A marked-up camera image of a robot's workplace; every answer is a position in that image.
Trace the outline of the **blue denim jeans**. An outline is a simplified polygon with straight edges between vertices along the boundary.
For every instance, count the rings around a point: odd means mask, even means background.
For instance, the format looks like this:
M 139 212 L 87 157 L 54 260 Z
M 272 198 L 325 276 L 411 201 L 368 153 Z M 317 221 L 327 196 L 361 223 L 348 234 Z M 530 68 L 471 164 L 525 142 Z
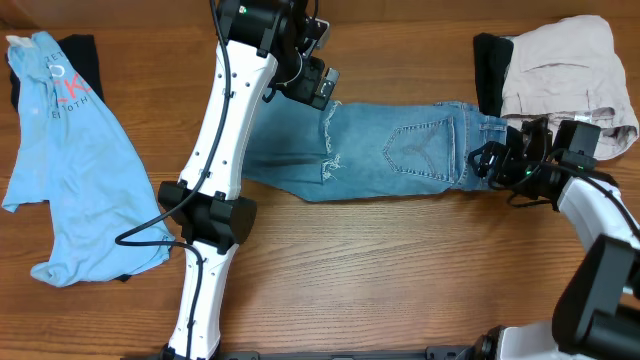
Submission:
M 309 202 L 484 191 L 468 156 L 507 129 L 463 102 L 318 110 L 276 95 L 256 116 L 242 175 Z

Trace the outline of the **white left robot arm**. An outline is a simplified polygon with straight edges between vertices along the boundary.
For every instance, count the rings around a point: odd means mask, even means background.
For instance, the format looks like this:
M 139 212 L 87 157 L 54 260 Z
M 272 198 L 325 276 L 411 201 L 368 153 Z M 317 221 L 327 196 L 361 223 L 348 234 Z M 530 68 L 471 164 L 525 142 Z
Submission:
M 160 356 L 212 359 L 228 271 L 248 238 L 257 205 L 243 198 L 241 170 L 254 120 L 276 94 L 323 110 L 338 72 L 313 52 L 329 24 L 305 0 L 227 0 L 211 4 L 218 35 L 215 78 L 192 154 L 158 201 L 181 227 L 186 253 L 178 320 Z

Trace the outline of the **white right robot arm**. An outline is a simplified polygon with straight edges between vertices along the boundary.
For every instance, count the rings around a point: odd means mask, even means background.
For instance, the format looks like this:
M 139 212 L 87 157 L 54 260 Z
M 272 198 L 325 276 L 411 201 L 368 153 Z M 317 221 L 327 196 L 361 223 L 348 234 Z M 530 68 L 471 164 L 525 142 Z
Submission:
M 471 152 L 476 176 L 495 190 L 549 204 L 574 227 L 586 255 L 560 296 L 550 321 L 498 326 L 460 353 L 462 359 L 636 359 L 639 312 L 624 306 L 639 295 L 639 224 L 615 180 L 596 169 L 600 127 L 545 117 L 511 129 L 505 142 Z

